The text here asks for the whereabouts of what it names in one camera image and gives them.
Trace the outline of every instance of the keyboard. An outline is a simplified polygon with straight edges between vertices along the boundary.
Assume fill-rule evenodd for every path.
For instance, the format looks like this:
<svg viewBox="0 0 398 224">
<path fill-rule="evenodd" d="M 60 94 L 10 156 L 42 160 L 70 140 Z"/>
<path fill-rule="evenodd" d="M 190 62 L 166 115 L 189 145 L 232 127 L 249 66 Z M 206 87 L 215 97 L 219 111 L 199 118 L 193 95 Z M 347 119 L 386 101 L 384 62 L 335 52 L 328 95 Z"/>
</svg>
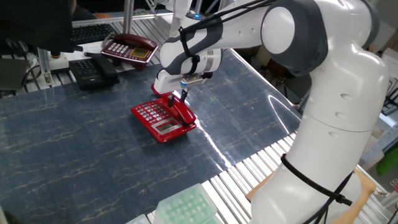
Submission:
<svg viewBox="0 0 398 224">
<path fill-rule="evenodd" d="M 117 34 L 111 24 L 96 24 L 93 26 L 73 28 L 72 35 L 75 44 L 88 44 L 104 40 L 111 32 Z"/>
</svg>

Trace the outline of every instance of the monitor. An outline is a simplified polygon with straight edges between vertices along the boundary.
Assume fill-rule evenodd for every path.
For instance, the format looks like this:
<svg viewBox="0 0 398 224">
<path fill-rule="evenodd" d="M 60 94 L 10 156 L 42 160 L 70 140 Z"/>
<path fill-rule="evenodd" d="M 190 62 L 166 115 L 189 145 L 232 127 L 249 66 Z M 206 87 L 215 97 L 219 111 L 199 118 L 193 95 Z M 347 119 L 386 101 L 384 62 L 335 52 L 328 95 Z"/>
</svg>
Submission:
<svg viewBox="0 0 398 224">
<path fill-rule="evenodd" d="M 0 37 L 54 52 L 73 52 L 69 0 L 0 0 Z"/>
</svg>

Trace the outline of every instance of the table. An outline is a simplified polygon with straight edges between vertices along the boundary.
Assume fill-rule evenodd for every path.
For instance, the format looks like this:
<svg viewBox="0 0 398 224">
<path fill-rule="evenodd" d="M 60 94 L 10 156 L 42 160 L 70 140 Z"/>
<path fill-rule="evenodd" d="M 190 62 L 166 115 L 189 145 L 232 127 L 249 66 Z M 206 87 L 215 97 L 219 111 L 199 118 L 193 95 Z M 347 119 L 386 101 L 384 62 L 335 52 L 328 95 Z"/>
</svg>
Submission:
<svg viewBox="0 0 398 224">
<path fill-rule="evenodd" d="M 76 83 L 0 100 L 0 204 L 25 223 L 126 223 L 299 126 L 300 115 L 234 51 L 192 89 L 197 128 L 157 143 L 130 108 L 156 99 L 160 65 L 109 89 Z"/>
</svg>

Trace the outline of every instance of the telephone handset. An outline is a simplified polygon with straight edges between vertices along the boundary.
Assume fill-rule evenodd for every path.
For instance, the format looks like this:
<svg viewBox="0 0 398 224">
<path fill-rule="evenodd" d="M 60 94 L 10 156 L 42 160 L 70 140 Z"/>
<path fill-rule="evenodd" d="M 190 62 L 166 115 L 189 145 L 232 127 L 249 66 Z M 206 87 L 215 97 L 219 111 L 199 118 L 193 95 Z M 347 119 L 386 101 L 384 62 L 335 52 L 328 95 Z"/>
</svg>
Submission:
<svg viewBox="0 0 398 224">
<path fill-rule="evenodd" d="M 133 115 L 160 143 L 164 143 L 196 127 L 196 116 L 190 108 L 173 93 L 159 94 L 159 99 L 131 108 Z"/>
<path fill-rule="evenodd" d="M 158 49 L 156 42 L 134 34 L 119 34 L 111 40 L 101 54 L 107 58 L 131 64 L 143 70 Z"/>
</svg>

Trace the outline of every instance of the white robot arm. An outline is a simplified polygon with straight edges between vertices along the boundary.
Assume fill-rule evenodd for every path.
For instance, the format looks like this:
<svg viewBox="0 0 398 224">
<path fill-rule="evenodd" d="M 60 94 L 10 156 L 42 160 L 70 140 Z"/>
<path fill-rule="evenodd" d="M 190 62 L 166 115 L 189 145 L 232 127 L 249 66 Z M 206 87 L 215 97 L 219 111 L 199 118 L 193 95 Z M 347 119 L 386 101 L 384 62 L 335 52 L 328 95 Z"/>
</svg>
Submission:
<svg viewBox="0 0 398 224">
<path fill-rule="evenodd" d="M 363 50 L 378 32 L 372 7 L 365 0 L 237 0 L 205 22 L 185 18 L 182 27 L 182 35 L 160 51 L 164 69 L 154 85 L 159 93 L 202 83 L 203 73 L 219 67 L 221 49 L 233 47 L 263 44 L 292 74 L 311 75 L 311 94 L 285 158 L 334 192 L 356 167 L 387 90 L 386 66 Z M 361 195 L 358 176 L 339 193 L 355 203 Z M 251 223 L 319 223 L 310 218 L 329 199 L 281 164 L 255 194 Z M 332 202 L 327 223 L 348 209 Z"/>
</svg>

